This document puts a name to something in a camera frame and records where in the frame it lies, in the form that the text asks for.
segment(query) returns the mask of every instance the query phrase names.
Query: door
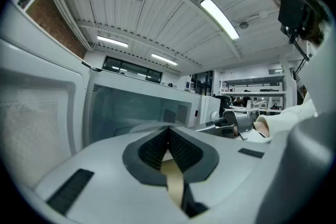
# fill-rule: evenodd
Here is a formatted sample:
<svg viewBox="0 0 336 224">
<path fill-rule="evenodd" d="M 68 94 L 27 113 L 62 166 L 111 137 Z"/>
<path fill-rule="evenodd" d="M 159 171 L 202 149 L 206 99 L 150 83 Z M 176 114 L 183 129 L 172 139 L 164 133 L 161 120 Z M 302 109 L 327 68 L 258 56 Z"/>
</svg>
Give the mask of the door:
<svg viewBox="0 0 336 224">
<path fill-rule="evenodd" d="M 91 69 L 9 2 L 0 19 L 0 152 L 30 188 L 82 149 Z"/>
</svg>

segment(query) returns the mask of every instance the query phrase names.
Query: fluorescent light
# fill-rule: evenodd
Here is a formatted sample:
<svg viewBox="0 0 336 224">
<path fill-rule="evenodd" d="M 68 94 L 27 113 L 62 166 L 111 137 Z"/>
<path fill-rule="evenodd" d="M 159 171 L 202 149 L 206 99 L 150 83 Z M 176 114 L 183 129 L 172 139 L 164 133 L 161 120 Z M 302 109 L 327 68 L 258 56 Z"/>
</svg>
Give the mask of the fluorescent light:
<svg viewBox="0 0 336 224">
<path fill-rule="evenodd" d="M 113 43 L 113 44 L 116 44 L 116 45 L 119 45 L 119 46 L 123 46 L 123 47 L 126 47 L 126 48 L 128 47 L 127 43 L 120 42 L 120 41 L 117 41 L 117 40 L 114 40 L 114 39 L 110 39 L 110 38 L 106 38 L 106 37 L 101 37 L 101 36 L 97 36 L 97 38 L 99 40 L 110 42 L 110 43 Z"/>
<path fill-rule="evenodd" d="M 171 61 L 171 60 L 168 60 L 168 59 L 163 58 L 163 57 L 161 57 L 161 56 L 159 56 L 159 55 L 156 55 L 156 54 L 152 54 L 152 57 L 155 57 L 155 58 L 158 58 L 158 59 L 160 59 L 160 60 L 162 60 L 162 61 L 171 63 L 172 65 L 175 65 L 175 66 L 177 65 L 177 62 L 173 62 L 173 61 Z"/>
<path fill-rule="evenodd" d="M 236 29 L 212 0 L 203 0 L 201 6 L 216 19 L 232 40 L 239 38 Z"/>
</svg>

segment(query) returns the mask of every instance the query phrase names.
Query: white sleeve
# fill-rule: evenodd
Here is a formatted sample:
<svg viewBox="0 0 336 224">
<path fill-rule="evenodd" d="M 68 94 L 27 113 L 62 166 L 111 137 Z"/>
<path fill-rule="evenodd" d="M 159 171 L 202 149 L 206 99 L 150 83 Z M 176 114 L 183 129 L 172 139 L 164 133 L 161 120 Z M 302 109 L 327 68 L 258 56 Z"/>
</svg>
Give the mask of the white sleeve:
<svg viewBox="0 0 336 224">
<path fill-rule="evenodd" d="M 285 109 L 279 115 L 261 115 L 258 117 L 257 122 L 266 123 L 268 125 L 269 136 L 273 136 L 279 131 L 290 131 L 299 121 L 313 117 L 315 112 L 315 106 L 310 99 L 302 105 Z"/>
</svg>

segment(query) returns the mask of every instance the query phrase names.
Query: white ceiling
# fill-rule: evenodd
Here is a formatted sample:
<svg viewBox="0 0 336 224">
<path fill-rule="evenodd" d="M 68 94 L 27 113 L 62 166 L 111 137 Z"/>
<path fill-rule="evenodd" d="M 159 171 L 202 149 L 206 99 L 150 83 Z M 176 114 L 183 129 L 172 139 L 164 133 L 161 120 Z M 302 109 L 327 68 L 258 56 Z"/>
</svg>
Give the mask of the white ceiling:
<svg viewBox="0 0 336 224">
<path fill-rule="evenodd" d="M 213 0 L 237 25 L 240 38 L 232 41 L 200 7 L 201 0 L 66 0 L 75 21 L 95 49 L 136 59 L 155 69 L 180 75 L 213 68 L 248 64 L 291 52 L 280 31 L 272 0 Z M 258 16 L 268 11 L 266 19 Z M 248 21 L 247 29 L 239 22 Z M 129 44 L 128 48 L 99 42 L 97 34 Z M 164 67 L 151 57 L 174 59 Z"/>
</svg>

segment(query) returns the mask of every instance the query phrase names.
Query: window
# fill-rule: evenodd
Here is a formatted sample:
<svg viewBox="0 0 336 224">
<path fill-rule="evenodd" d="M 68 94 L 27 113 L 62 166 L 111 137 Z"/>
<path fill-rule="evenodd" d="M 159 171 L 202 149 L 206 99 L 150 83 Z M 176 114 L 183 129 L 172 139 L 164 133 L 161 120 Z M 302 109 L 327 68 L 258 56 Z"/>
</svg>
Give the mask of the window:
<svg viewBox="0 0 336 224">
<path fill-rule="evenodd" d="M 193 74 L 191 77 L 192 89 L 195 89 L 195 93 L 200 95 L 211 96 L 212 92 L 212 71 Z"/>
<path fill-rule="evenodd" d="M 161 72 L 141 67 L 130 62 L 125 62 L 123 60 L 114 59 L 112 57 L 106 57 L 103 69 L 121 73 L 137 79 L 161 83 Z"/>
</svg>

